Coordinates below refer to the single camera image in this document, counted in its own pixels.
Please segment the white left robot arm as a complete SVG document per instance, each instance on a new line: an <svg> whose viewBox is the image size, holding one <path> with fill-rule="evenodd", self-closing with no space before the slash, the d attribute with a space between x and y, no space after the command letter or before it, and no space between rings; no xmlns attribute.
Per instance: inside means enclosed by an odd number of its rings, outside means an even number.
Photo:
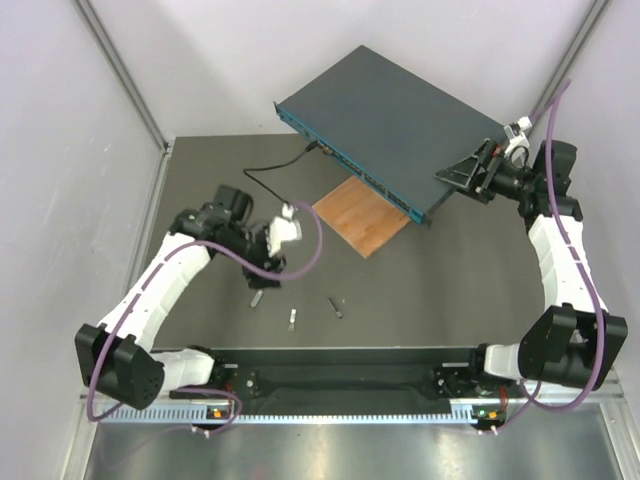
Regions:
<svg viewBox="0 0 640 480"><path fill-rule="evenodd" d="M202 347L156 353L156 336L181 294L218 254L238 259L252 289L279 286L287 234L299 237L294 208L284 204L258 231L246 224L252 197L220 186L200 208L172 221L147 269L113 310L96 325L84 324L74 343L83 383L120 404L143 410L161 394L195 387L216 396L227 374Z"/></svg>

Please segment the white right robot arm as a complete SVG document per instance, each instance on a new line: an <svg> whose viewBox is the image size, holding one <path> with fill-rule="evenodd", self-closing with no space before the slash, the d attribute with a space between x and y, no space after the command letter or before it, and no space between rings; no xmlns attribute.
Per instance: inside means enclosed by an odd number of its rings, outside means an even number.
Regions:
<svg viewBox="0 0 640 480"><path fill-rule="evenodd" d="M569 196L574 145L542 142L532 166L516 166L494 141L436 173L457 192L487 204L514 200L539 263L544 311L512 345L482 345L482 361L467 370L469 388L487 396L504 379L536 380L597 390L611 369L628 327L608 312L591 278L582 242L583 214Z"/></svg>

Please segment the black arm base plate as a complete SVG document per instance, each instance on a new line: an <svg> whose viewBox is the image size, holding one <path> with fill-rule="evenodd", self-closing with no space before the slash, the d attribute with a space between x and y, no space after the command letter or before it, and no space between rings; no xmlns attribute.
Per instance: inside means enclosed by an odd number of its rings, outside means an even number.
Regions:
<svg viewBox="0 0 640 480"><path fill-rule="evenodd" d="M214 358L210 382L177 398L225 391L253 413L416 413L456 399L503 407L520 396L514 382L482 373L471 347L227 348Z"/></svg>

